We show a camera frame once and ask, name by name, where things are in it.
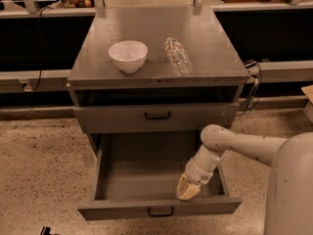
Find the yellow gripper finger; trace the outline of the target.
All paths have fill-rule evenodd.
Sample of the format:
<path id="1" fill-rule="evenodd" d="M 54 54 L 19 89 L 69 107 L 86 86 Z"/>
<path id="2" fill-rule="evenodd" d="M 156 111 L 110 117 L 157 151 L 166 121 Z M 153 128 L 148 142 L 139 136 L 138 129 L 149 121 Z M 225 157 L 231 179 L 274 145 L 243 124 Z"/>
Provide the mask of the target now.
<path id="1" fill-rule="evenodd" d="M 190 183 L 188 181 L 188 188 L 186 189 L 185 194 L 182 197 L 179 197 L 179 199 L 183 201 L 190 200 L 199 193 L 200 189 L 201 189 L 200 185 Z"/>
<path id="2" fill-rule="evenodd" d="M 187 181 L 186 175 L 182 174 L 177 185 L 176 196 L 182 197 L 185 194 L 187 188 L 188 188 L 188 181 Z"/>

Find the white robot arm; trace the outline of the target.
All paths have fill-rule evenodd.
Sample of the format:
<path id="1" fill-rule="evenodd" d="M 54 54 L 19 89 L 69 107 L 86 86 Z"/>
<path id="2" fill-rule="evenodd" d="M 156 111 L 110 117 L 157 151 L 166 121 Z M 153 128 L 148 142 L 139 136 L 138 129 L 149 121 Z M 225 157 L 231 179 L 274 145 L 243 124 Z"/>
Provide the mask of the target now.
<path id="1" fill-rule="evenodd" d="M 235 133 L 211 124 L 201 131 L 201 146 L 189 159 L 177 198 L 195 197 L 233 151 L 270 167 L 264 235 L 313 235 L 313 133 L 291 138 Z"/>

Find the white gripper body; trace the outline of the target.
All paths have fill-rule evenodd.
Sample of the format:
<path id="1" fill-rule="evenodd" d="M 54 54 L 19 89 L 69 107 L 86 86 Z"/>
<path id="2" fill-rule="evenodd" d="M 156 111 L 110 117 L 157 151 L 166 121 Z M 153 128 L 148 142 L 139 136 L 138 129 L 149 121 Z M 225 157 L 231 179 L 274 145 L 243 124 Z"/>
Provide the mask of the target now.
<path id="1" fill-rule="evenodd" d="M 210 161 L 208 163 L 208 168 L 202 168 L 196 163 L 195 158 L 190 158 L 185 167 L 185 175 L 189 183 L 204 185 L 209 182 L 217 166 L 218 161 Z"/>

